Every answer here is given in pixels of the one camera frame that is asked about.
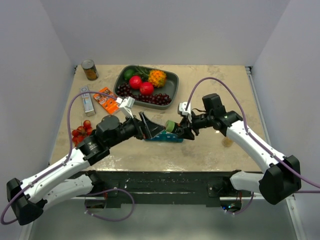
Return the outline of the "teal weekly pill organizer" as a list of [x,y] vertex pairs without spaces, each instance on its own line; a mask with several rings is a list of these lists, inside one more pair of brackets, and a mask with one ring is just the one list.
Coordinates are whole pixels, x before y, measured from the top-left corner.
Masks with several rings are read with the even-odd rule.
[[147,141],[147,142],[182,143],[184,140],[182,138],[178,138],[178,136],[174,133],[169,133],[169,132],[163,131],[153,138],[145,139],[145,141]]

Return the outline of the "green bottle lid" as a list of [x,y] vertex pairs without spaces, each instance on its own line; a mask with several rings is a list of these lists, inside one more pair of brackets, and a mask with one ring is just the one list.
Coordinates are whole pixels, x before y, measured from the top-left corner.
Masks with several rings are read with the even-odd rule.
[[165,130],[169,133],[172,133],[175,129],[175,122],[172,120],[167,120],[165,123]]

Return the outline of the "green lidded pill bottle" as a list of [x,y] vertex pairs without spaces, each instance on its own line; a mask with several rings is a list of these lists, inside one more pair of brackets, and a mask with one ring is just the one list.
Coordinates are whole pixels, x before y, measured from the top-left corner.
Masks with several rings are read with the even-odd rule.
[[184,133],[184,130],[178,123],[175,123],[173,130],[172,130],[172,133],[176,134],[176,135],[181,135]]

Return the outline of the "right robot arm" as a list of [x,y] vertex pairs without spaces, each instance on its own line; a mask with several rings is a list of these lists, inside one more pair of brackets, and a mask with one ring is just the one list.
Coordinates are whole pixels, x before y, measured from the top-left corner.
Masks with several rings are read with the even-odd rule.
[[223,192],[230,197],[239,191],[261,194],[264,199],[276,205],[301,189],[299,160],[291,155],[273,149],[251,131],[243,117],[235,111],[226,111],[218,94],[202,98],[204,112],[196,115],[186,102],[178,106],[180,123],[168,120],[164,129],[179,139],[194,140],[201,129],[213,128],[240,146],[258,165],[261,173],[235,171],[223,183]]

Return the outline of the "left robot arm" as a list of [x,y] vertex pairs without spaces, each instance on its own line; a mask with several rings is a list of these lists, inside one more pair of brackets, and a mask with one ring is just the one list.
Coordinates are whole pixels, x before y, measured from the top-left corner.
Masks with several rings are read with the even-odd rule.
[[152,139],[164,131],[163,125],[149,120],[143,112],[139,115],[140,119],[126,117],[124,122],[113,115],[104,117],[91,135],[65,157],[28,178],[8,181],[7,200],[19,225],[27,225],[39,218],[49,203],[45,198],[54,187],[107,157],[112,147],[132,137]]

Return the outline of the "grey fruit tray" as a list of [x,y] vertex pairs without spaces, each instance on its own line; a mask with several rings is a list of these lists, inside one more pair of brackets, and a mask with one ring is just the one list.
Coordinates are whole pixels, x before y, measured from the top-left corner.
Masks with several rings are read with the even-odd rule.
[[120,72],[113,92],[118,97],[132,97],[135,105],[165,110],[172,105],[178,88],[179,78],[173,72],[128,65]]

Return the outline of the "red apple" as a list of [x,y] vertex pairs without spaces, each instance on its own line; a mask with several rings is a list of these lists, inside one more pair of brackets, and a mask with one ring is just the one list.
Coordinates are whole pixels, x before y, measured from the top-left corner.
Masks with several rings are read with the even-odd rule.
[[154,86],[150,82],[143,82],[139,88],[141,95],[149,96],[154,92]]
[[133,90],[139,90],[140,86],[142,85],[143,81],[141,79],[140,76],[138,75],[134,75],[130,78],[129,80],[129,86],[133,89]]

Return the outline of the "orange spiky fruit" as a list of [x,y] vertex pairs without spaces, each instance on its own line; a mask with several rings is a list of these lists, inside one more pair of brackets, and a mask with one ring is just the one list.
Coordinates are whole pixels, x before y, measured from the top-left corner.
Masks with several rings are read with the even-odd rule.
[[165,86],[167,75],[162,70],[151,70],[148,74],[148,82],[156,88],[162,88]]

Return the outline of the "dark red grape bunch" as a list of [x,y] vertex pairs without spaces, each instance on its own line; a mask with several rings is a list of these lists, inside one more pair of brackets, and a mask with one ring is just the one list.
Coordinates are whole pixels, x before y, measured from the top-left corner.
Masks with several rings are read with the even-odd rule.
[[139,89],[133,89],[128,83],[123,83],[115,88],[115,93],[120,97],[132,97],[138,102],[149,103],[159,106],[166,106],[172,102],[166,93],[142,94]]

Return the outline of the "green herb sprig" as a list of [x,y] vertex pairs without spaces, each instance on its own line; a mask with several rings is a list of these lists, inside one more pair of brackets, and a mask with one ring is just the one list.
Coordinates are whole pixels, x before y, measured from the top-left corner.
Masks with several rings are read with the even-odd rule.
[[142,78],[148,79],[150,71],[148,69],[146,69],[145,67],[142,67],[142,66],[138,65],[138,66],[135,67],[135,73],[138,76],[141,76]]

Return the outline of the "green lime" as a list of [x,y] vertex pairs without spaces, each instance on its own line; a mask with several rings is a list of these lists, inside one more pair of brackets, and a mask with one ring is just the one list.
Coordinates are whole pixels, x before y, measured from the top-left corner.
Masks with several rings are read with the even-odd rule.
[[127,69],[123,74],[123,78],[125,81],[129,81],[134,75],[135,71],[133,69]]

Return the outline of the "orange snack box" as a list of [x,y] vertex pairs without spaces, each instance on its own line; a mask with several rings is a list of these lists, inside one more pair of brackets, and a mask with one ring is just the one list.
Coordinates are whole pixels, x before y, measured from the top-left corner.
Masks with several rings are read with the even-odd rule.
[[116,102],[117,96],[108,87],[102,88],[99,92],[105,93],[107,96],[95,93],[93,99],[96,100],[108,114],[114,115],[119,110]]

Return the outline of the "silver toothpaste box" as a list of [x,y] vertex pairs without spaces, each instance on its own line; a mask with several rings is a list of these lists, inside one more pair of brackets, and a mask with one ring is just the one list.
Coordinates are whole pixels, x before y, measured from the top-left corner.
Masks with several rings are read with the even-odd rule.
[[85,114],[89,116],[94,116],[96,114],[91,95],[89,93],[89,87],[83,86],[80,88],[80,93],[81,93],[81,99],[83,103],[83,108]]

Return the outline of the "red cherry tomato cluster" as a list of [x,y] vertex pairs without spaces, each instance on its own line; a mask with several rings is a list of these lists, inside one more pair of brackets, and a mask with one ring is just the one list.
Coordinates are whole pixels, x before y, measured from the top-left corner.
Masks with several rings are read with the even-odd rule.
[[86,137],[90,136],[93,132],[90,120],[85,120],[82,125],[71,131],[72,143],[75,147],[78,146]]

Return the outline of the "tin can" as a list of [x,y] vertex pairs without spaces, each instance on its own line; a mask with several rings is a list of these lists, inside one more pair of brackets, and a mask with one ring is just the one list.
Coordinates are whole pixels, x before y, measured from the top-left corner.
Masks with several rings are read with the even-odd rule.
[[86,59],[81,63],[81,67],[84,71],[86,78],[90,81],[95,81],[99,77],[96,65],[93,60]]

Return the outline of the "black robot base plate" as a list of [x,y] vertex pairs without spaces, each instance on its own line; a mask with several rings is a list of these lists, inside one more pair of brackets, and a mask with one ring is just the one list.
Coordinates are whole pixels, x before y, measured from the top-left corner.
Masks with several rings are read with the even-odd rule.
[[205,205],[220,207],[221,198],[250,197],[247,190],[232,187],[233,171],[80,171],[76,179],[93,179],[93,193],[104,197],[106,208],[136,205]]

